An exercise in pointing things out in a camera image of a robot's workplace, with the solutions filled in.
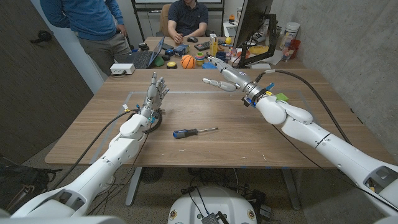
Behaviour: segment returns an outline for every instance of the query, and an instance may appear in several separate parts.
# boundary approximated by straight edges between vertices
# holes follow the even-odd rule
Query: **gray pants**
[[[86,40],[79,38],[79,42],[88,54],[107,75],[111,74],[114,60],[123,63],[131,53],[127,39],[123,34],[116,34],[109,40]]]

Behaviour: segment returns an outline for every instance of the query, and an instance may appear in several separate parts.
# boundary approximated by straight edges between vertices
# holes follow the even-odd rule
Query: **laptop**
[[[155,58],[159,55],[162,50],[164,43],[164,37],[156,45],[153,52],[143,51],[143,52],[132,52],[126,57],[125,63],[133,63],[136,69],[146,69],[149,68]]]

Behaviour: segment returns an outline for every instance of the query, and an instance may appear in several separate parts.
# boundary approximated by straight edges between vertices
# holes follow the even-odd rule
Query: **red object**
[[[238,53],[236,54],[236,56],[239,57],[239,56],[241,56],[241,54],[242,54],[242,52],[238,52]],[[250,55],[250,51],[247,51],[247,52],[246,52],[246,58],[248,58],[249,55]]]
[[[301,44],[301,41],[296,40],[296,39],[294,39],[294,40],[292,40],[292,41],[290,42],[290,46],[293,46],[294,48],[296,48],[296,49],[294,50],[294,53],[293,53],[292,56],[290,57],[290,59],[293,59],[293,58],[296,57],[297,51],[299,50],[300,44]]]

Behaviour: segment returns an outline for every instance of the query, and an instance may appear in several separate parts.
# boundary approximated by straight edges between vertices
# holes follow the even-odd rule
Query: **chair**
[[[167,29],[167,23],[169,22],[169,9],[171,4],[166,4],[162,8],[162,12],[160,13],[160,29],[159,32],[156,32],[157,37],[170,37],[169,30]]]

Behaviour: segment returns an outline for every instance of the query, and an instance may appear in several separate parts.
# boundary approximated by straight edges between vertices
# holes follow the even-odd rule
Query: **monitor stand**
[[[262,59],[272,57],[275,52],[276,43],[277,43],[277,34],[276,34],[276,14],[264,14],[265,19],[269,19],[269,48],[268,51],[254,57],[246,58],[246,53],[251,45],[246,45],[245,43],[242,44],[242,53],[241,59],[238,62],[238,68],[247,68],[247,65],[258,62]]]

